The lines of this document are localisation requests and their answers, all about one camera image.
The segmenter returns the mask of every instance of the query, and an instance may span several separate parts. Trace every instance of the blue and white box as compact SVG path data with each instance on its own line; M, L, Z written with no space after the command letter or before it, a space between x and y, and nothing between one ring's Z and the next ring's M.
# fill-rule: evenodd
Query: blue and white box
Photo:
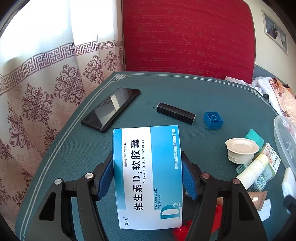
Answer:
M121 229L182 225L178 126L113 130L115 195Z

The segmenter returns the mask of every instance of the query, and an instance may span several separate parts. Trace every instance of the red plastic object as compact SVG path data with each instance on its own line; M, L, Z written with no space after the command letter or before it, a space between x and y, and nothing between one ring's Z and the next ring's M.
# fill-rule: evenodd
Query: red plastic object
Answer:
M157 71L252 83L255 33L243 0L125 0L126 71Z
M217 229L219 229L220 224L221 224L221 217L222 217L222 207L221 206L217 206L216 207L216 210L215 210L214 222L213 222L211 233L213 233ZM173 233L174 238L175 238L176 241L184 241L185 240L191 223L192 223L192 220L188 221L186 223L186 225L182 225L180 228L175 228L172 231L172 233Z

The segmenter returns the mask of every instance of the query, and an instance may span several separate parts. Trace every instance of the silver bolt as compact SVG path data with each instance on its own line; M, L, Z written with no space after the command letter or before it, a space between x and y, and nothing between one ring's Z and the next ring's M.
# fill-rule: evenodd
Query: silver bolt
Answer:
M234 183L234 184L240 184L240 180L237 179L237 178L234 178L234 179L233 179L233 183Z
M54 183L55 183L55 185L59 185L62 183L62 180L58 178L54 181Z
M92 178L93 176L94 176L94 175L93 175L91 172L85 174L85 178L86 178L86 179L90 179L90 178Z
M210 174L204 172L204 173L202 173L202 178L203 179L208 179L208 178L210 178Z

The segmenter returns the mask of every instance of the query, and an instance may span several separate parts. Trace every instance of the brown package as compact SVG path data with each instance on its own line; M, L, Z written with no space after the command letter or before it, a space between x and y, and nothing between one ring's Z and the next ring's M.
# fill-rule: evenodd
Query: brown package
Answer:
M261 210L263 203L265 201L267 191L264 192L248 192L253 204L258 211Z

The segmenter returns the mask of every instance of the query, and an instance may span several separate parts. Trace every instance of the wall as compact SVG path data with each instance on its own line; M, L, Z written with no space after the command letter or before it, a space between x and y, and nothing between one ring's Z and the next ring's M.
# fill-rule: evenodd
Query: wall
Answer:
M256 35L256 60L255 64L271 72L288 84L293 93L296 93L296 44L294 43L288 30L275 12L262 0L244 0L251 9L255 35ZM268 37L264 32L262 11L264 10L286 33L287 50L286 54L276 42Z

